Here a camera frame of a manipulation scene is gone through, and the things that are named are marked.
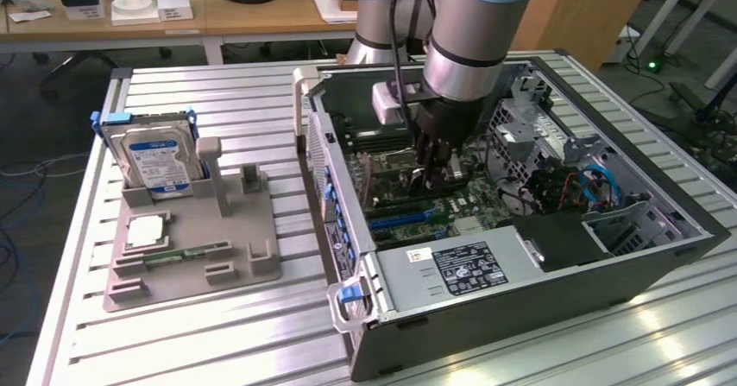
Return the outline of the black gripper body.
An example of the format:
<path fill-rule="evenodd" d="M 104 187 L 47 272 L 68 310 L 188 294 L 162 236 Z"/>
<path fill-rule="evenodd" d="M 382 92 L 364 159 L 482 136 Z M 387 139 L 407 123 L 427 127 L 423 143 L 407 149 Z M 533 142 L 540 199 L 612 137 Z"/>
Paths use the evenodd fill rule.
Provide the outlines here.
<path fill-rule="evenodd" d="M 419 102 L 414 116 L 415 142 L 462 145 L 471 137 L 482 116 L 482 100 L 455 101 L 432 98 Z"/>

